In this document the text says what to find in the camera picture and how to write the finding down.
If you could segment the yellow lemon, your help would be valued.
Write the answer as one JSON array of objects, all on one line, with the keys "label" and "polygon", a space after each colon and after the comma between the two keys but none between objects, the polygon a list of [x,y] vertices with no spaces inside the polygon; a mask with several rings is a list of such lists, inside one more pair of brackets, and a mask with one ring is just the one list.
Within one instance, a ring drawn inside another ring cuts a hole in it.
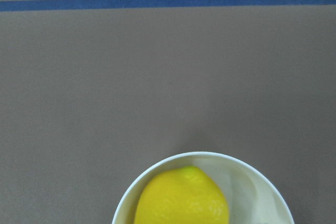
[{"label": "yellow lemon", "polygon": [[205,172],[185,166],[164,171],[148,182],[134,223],[229,223],[229,206]]}]

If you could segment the white bowl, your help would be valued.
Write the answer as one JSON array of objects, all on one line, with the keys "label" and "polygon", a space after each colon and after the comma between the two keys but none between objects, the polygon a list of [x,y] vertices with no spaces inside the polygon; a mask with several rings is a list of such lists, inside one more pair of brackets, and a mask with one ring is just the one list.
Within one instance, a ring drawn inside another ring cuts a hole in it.
[{"label": "white bowl", "polygon": [[133,223],[147,183],[165,170],[188,165],[199,167],[221,188],[229,205],[230,223],[294,222],[282,195],[258,170],[228,155],[199,151],[170,156],[140,174],[123,194],[112,223]]}]

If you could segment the brown paper table cover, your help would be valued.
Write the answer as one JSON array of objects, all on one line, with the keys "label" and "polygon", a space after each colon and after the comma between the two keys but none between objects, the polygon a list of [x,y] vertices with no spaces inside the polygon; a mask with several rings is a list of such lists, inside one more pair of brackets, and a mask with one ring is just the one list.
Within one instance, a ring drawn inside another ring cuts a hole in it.
[{"label": "brown paper table cover", "polygon": [[335,223],[335,6],[1,12],[1,223],[110,223],[211,151]]}]

